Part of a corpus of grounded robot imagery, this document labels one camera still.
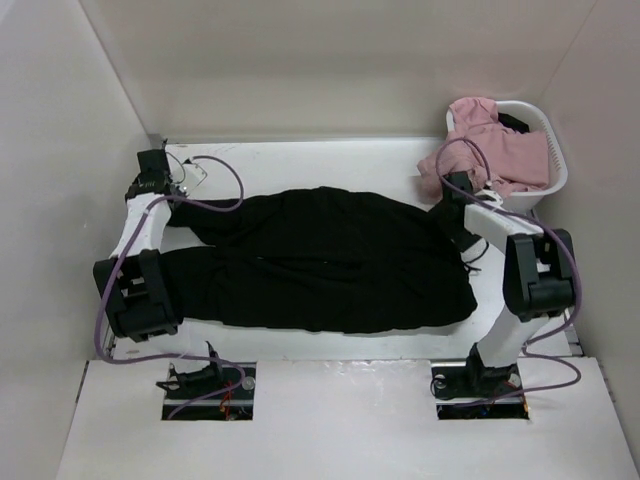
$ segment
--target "black long-sleeve garment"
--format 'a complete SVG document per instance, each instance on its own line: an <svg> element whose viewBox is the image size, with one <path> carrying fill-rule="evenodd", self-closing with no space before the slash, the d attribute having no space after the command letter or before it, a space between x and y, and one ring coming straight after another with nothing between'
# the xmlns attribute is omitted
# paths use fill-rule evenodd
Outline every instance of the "black long-sleeve garment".
<svg viewBox="0 0 640 480"><path fill-rule="evenodd" d="M373 333L460 322L477 306L432 216L377 194L289 190L231 213L182 204L169 225L210 245L162 255L186 317Z"/></svg>

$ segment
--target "purple cable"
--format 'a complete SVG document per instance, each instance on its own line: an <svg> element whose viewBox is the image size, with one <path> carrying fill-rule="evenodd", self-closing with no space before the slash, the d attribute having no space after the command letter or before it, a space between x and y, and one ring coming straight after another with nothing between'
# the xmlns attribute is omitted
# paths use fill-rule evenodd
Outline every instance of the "purple cable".
<svg viewBox="0 0 640 480"><path fill-rule="evenodd" d="M446 178L444 178L444 175L442 174L442 171L440 170L440 161L442 160L442 154L447 149L447 147L449 147L449 145L451 145L453 143L456 143L456 142L464 142L467 145L469 145L470 148L471 147L475 148L475 150L480 155L480 158L482 159L482 163L484 164L485 169L487 170L487 178L489 179L489 181L491 180L491 170L489 169L489 162L487 161L487 157L484 154L484 152L482 151L482 149L474 141L469 140L468 138L460 137L460 138L455 138L453 140L449 140L449 141L445 142L440 147L440 150L438 151L438 155L436 156L436 174L438 175L438 178L440 178L440 181L447 188L455 191L456 193L459 193L460 195L462 195L466 199L470 200L471 202L475 203L476 205L481 206L482 208L486 208L487 210L494 211L495 213L500 214L500 215L502 215L504 217L519 218L521 220L524 220L526 222L529 222L529 223L531 223L533 225L536 225L536 226L540 227L558 245L558 248L560 249L562 254L565 256L565 258L567 259L567 261L569 263L569 267L571 269L571 273L573 275L574 290L575 290L575 306L574 306L573 312L571 313L569 318L560 327L554 328L553 330L551 330L551 331L549 331L547 333L543 333L541 335L538 335L536 337L533 337L533 338L529 339L526 342L526 344L524 345L524 347L522 348L522 352L528 358L539 358L539 359L551 360L551 361L554 361L554 362L557 362L557 363L561 363L561 364L566 365L567 367L571 368L576 373L576 378L574 378L573 380L571 380L569 382L566 382L566 383L559 383L559 384L548 385L548 386L544 386L544 387L531 387L531 388L518 389L518 390L515 390L513 392L506 393L504 395L498 395L496 397L491 397L491 398L488 398L488 399L478 400L476 402L463 403L463 404L458 404L458 405L459 406L463 406L463 407L474 407L474 406L479 406L479 405L485 405L485 404L487 404L489 402L494 402L495 400L500 400L500 399L503 399L503 398L518 397L518 396L521 396L521 395L523 395L525 393L539 392L539 391L543 391L543 390L555 390L555 389L558 389L558 388L564 388L564 387L569 387L571 385L575 385L576 383L578 383L582 379L582 373L580 372L580 370L578 370L577 367L575 367L571 363L567 362L566 360L562 360L562 359L560 359L558 357L552 357L550 355L541 355L541 354L537 354L537 353L529 353L527 351L527 346L533 345L534 343L537 343L537 342L539 342L541 340L544 340L545 338L549 338L549 337L551 337L553 335L556 335L557 333L560 333L560 332L566 330L569 326L573 325L573 323L575 322L576 316L578 315L578 312L580 311L580 308L582 307L582 281L580 280L580 273L578 272L578 266L576 265L576 262L575 262L575 260L573 258L573 255L571 255L571 252L569 251L567 246L562 242L562 240L560 240L560 238L555 234L555 232L553 230L551 230L549 227L547 227L546 225L544 225L542 222L540 222L540 221L538 221L538 220L536 220L534 218L528 217L526 215L523 215L521 213L509 212L509 211L506 211L506 210L494 210L494 208L492 206L490 206L487 203L485 203L484 201L478 199L474 195L470 195L467 192L459 189L458 187L453 185L451 182L449 182Z"/></svg>
<svg viewBox="0 0 640 480"><path fill-rule="evenodd" d="M169 414L169 416L167 417L167 420L171 420L173 417L175 417L175 415L177 413L179 413L181 410L183 410L184 408L188 407L189 405L193 404L194 402L198 402L200 400L206 400L206 399L214 397L216 395L220 395L221 393L230 392L231 390L234 390L234 389L238 388L239 386L242 385L242 382L245 379L245 371L244 371L244 369L240 365L237 365L235 363L229 362L227 360L222 360L220 358L202 357L202 356L196 356L196 355L182 355L182 354L179 354L179 353L162 353L162 354L157 354L157 355L147 355L146 357L140 357L140 358L129 358L129 359L123 359L123 360L116 360L116 359L113 359L113 358L109 357L103 351L102 343L100 341L100 333L102 331L102 323L104 321L104 314L105 314L106 309L107 309L107 303L109 301L109 297L111 296L111 291L113 290L113 287L115 286L118 272L120 271L120 268L122 267L122 264L124 263L124 261L125 261L125 259L127 257L127 253L129 253L129 250L131 250L131 247L133 246L133 243L135 242L136 238L138 238L138 235L140 234L140 231L142 230L142 227L144 226L145 222L147 221L147 218L149 217L149 213L151 212L151 209L153 207L155 207L160 202L174 201L174 202L177 202L177 203L188 203L189 205L194 205L196 207L204 208L205 210L210 210L212 212L226 213L226 212L232 212L233 210L236 210L238 207L240 207L240 205L242 205L242 202L244 201L244 185L242 184L242 180L240 179L240 176L233 169L233 167L231 165L229 165L224 160L220 160L219 158L211 157L209 155L197 155L197 156L193 157L193 159L194 160L199 160L199 159L214 160L214 161L224 165L225 167L227 167L227 169L229 169L229 171L236 178L236 180L238 182L238 186L240 187L240 196L238 197L238 201L234 205L232 205L230 207L212 207L211 205L207 205L206 203L198 202L196 200L190 200L188 198L181 197L181 196L178 196L178 195L165 195L163 197L156 198L155 200L150 202L149 205L147 205L146 210L142 214L142 218L138 222L138 225L136 226L135 230L133 231L133 234L131 235L131 238L129 239L129 241L127 242L125 247L123 248L122 253L120 253L120 255L118 256L118 259L116 260L116 264L114 265L113 270L111 271L111 275L109 275L109 279L107 280L107 285L106 285L106 287L104 289L104 293L102 294L102 297L100 298L100 306L98 307L98 313L96 315L96 322L95 322L95 329L93 331L93 345L95 347L96 354L98 355L98 357L101 360L104 360L105 362L110 363L112 365L130 365L130 364L133 364L133 363L148 362L150 360L160 360L160 359L165 359L165 358L176 358L176 359L177 358L181 358L181 359L185 359L185 360L216 362L219 365L228 365L230 367L233 367L236 370L238 370L238 372L240 372L240 380L238 380L238 382L236 382L235 384L233 384L233 385L231 385L229 387L222 388L220 390L216 390L214 392L207 393L205 395L201 395L201 396L199 396L197 398L193 398L191 400L186 401L182 405L179 405L178 407L176 407Z"/></svg>

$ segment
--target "purple hose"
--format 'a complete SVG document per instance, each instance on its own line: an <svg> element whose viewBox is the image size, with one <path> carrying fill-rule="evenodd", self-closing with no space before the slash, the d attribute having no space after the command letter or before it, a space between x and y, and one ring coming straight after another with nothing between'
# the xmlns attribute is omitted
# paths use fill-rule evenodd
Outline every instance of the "purple hose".
<svg viewBox="0 0 640 480"><path fill-rule="evenodd" d="M238 197L238 201L234 205L232 205L230 207L212 207L211 205L207 205L206 203L198 202L196 200L190 200L188 198L181 197L181 196L178 196L178 195L165 195L163 197L156 198L155 200L150 202L149 205L147 205L147 209L144 211L144 213L142 215L142 218L138 222L138 225L136 226L135 230L133 231L133 234L131 235L131 238L129 239L129 241L125 245L125 247L122 250L122 253L120 254L120 256L118 256L118 260L116 261L116 264L114 265L113 270L111 271L111 275L109 275L109 279L107 280L107 285L106 285L106 287L104 289L104 293L102 294L102 297L100 298L100 306L98 307L98 313L96 315L95 328L94 328L94 331L93 331L93 345L95 347L96 354L98 355L98 357L101 360L104 360L105 362L110 363L112 365L130 365L130 364L133 364L133 363L148 362L150 360L160 360L160 359L165 359L165 358L183 358L185 360L216 362L216 363L218 363L220 365L231 366L231 367L235 368L236 370L238 370L240 372L240 380L238 380L238 382L236 382L235 384L233 384L233 385L231 385L229 387L226 387L226 388L223 388L223 389L220 389L220 390L216 390L216 391L211 392L211 393L207 393L205 395L202 395L202 396L197 397L197 398L193 398L193 399L183 403L182 405L176 407L169 414L169 416L167 417L168 420L171 420L173 417L175 417L175 415L177 413L179 413L181 410L183 410L184 408L188 407L189 405L191 405L194 402L198 402L200 400L206 400L207 398L211 398L211 397L214 397L216 395L220 395L221 393L230 392L231 390L234 390L234 389L238 388L239 386L241 386L242 382L245 379L244 369L240 365L237 365L235 363L229 362L227 360L222 360L220 358L202 357L202 356L196 356L196 355L181 355L181 354L178 354L178 353L162 353L162 354L157 354L157 355L148 355L146 357L140 357L140 358L130 358L130 359L123 359L123 360L116 360L116 359L113 359L113 358L109 357L104 352L104 350L102 349L102 343L100 341L100 333L102 331L102 324L104 322L104 314L105 314L106 309L107 309L107 303L109 301L109 297L111 296L111 291L113 290L113 287L115 286L115 282L116 282L116 278L117 278L118 272L120 271L120 268L122 267L122 264L124 263L124 261L125 261L125 259L127 257L127 253L129 253L129 250L131 250L131 247L133 246L133 243L135 242L136 238L138 238L138 235L140 234L140 231L142 230L142 227L144 226L145 222L147 221L147 218L149 217L149 213L151 212L151 209L153 207L155 207L160 202L173 201L173 202L177 202L177 203L188 203L190 205L194 205L196 207L204 208L205 210L210 210L212 212L226 213L226 212L232 212L233 210L236 210L238 207L240 207L240 205L242 205L242 202L244 200L244 185L242 184L242 180L240 179L240 176L233 169L233 167L231 167L231 165L229 165L224 160L220 160L219 158L216 158L216 157L211 157L211 156L208 156L208 155L198 155L198 156L193 157L193 160L199 160L199 159L214 160L214 161L216 161L218 163L221 163L222 165L227 167L227 169L229 169L229 171L236 178L236 180L238 182L238 186L240 187L240 196Z"/></svg>
<svg viewBox="0 0 640 480"><path fill-rule="evenodd" d="M494 402L495 400L499 400L499 399L502 399L502 398L518 397L518 396L521 396L521 395L523 395L525 393L540 392L540 391L543 391L543 390L555 390L555 389L558 389L558 388L564 388L564 387L569 387L571 385L575 385L576 383L578 383L582 379L582 373L574 365L572 365L571 363L567 362L566 360L562 360L562 359L560 359L558 357L552 357L550 355L540 355L540 354L536 354L536 353L529 353L527 351L527 347L528 346L533 345L534 343L537 343L537 342L539 342L541 340L544 340L545 338L549 338L549 337L551 337L553 335L556 335L556 334L566 330L569 326L573 325L573 323L575 322L576 316L578 315L578 312L580 311L580 308L582 307L582 281L580 279L580 273L578 272L578 266L576 265L576 262L575 262L575 260L573 258L573 255L571 255L571 252L569 251L567 246L560 240L560 238L558 238L558 236L555 234L555 232L553 230L551 230L549 227L547 227L546 225L544 225L542 222L540 222L540 221L538 221L538 220L536 220L534 218L528 217L526 215L520 214L520 213L509 212L509 211L506 211L506 210L494 210L493 207L491 207L490 205L486 204L484 201L478 199L474 195L470 195L467 192L459 189L458 187L453 185L451 182L449 182L446 178L444 178L444 175L442 174L442 171L440 170L440 161L442 159L442 154L445 151L445 149L447 147L449 147L449 145L451 145L453 143L456 143L456 142L464 142L467 145L469 145L470 148L471 147L475 148L475 150L480 155L480 158L482 159L482 163L484 163L484 167L487 170L487 178L489 179L489 181L491 180L491 171L489 169L489 162L487 161L487 157L484 154L484 152L482 151L482 149L480 149L480 147L475 142L473 142L472 140L469 140L468 138L460 137L460 138L455 138L453 140L449 140L449 141L445 142L440 147L440 150L438 151L438 155L436 156L436 174L440 178L440 181L447 188L455 191L456 193L459 193L460 195L462 195L466 199L470 200L471 202L475 203L476 205L481 206L482 208L486 208L487 210L494 211L495 213L498 213L498 214L500 214L500 215L502 215L504 217L519 218L521 220L524 220L526 222L529 222L529 223L531 223L533 225L536 225L536 226L540 227L558 245L558 248L560 248L560 251L565 256L567 261L569 262L569 267L570 267L571 273L573 275L574 290L575 290L575 306L574 306L573 312L571 313L569 318L560 327L555 328L555 329L553 329L553 330L551 330L551 331L549 331L547 333L543 333L541 335L538 335L536 337L533 337L533 338L529 339L527 341L527 343L525 344L525 346L522 348L522 352L528 358L539 358L539 359L552 360L554 362L561 363L561 364L566 365L567 367L571 368L576 373L576 378L574 378L573 380L571 380L569 382L566 382L566 383L559 383L559 384L548 385L548 386L544 386L544 387L532 387L532 388L519 389L519 390L515 390L513 392L506 393L504 395L499 395L499 396L492 397L492 398L489 398L489 399L482 399L482 400L478 400L476 402L463 403L463 404L459 404L459 405L462 406L462 407L474 407L474 406L479 406L479 405L485 405L487 403L491 403L491 402Z"/></svg>

